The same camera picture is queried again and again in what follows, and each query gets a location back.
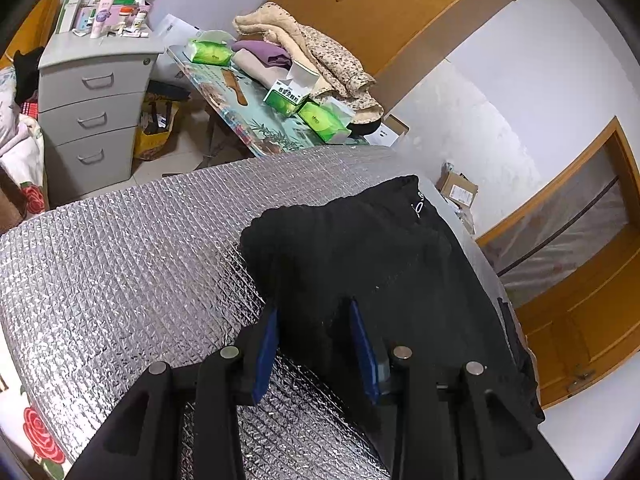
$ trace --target table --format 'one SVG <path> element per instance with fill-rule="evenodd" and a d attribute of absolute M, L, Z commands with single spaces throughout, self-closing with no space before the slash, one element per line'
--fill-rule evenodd
<path fill-rule="evenodd" d="M 285 118 L 264 104 L 262 101 L 267 95 L 267 89 L 260 83 L 233 67 L 192 63 L 183 54 L 182 48 L 180 45 L 173 45 L 166 52 L 211 108 L 208 126 L 211 132 L 210 149 L 197 169 L 208 167 L 224 145 L 225 141 L 219 142 L 215 134 L 219 119 L 233 130 L 255 156 L 276 155 L 325 145 L 297 114 Z M 231 71 L 235 76 L 240 93 L 227 85 L 225 70 Z M 367 144 L 367 141 L 349 138 L 347 144 Z"/>

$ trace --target tissue box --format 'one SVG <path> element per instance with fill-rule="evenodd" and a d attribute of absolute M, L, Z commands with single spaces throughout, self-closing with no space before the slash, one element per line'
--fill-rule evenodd
<path fill-rule="evenodd" d="M 285 117 L 291 117 L 305 103 L 320 77 L 293 61 L 286 79 L 278 79 L 267 92 L 264 102 Z"/>
<path fill-rule="evenodd" d="M 346 126 L 355 113 L 345 104 L 329 97 L 322 105 L 307 101 L 298 115 L 327 144 L 344 144 L 351 135 Z"/>

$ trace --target printed label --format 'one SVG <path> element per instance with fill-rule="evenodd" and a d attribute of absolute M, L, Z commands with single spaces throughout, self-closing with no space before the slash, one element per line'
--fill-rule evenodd
<path fill-rule="evenodd" d="M 471 201 L 474 199 L 472 193 L 469 193 L 466 189 L 462 189 L 460 186 L 456 186 L 455 184 L 451 186 L 451 191 L 449 193 L 449 198 L 453 200 L 457 200 L 458 202 L 470 206 Z"/>

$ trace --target folded purple cloth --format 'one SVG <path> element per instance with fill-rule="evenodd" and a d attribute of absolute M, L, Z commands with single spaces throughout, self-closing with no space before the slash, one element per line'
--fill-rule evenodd
<path fill-rule="evenodd" d="M 240 40 L 231 45 L 234 52 L 243 48 L 254 54 L 266 66 L 291 67 L 291 56 L 281 46 L 257 40 Z"/>

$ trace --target cardboard box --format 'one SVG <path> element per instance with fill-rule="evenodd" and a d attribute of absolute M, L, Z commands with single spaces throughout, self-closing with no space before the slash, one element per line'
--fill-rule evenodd
<path fill-rule="evenodd" d="M 372 146 L 391 146 L 399 137 L 409 131 L 409 127 L 397 117 L 389 114 L 378 129 L 364 138 Z"/>
<path fill-rule="evenodd" d="M 440 191 L 442 196 L 445 196 L 452 202 L 455 202 L 460 207 L 471 207 L 476 193 L 478 193 L 478 186 L 468 181 L 462 175 L 449 171 L 438 182 L 436 188 Z"/>

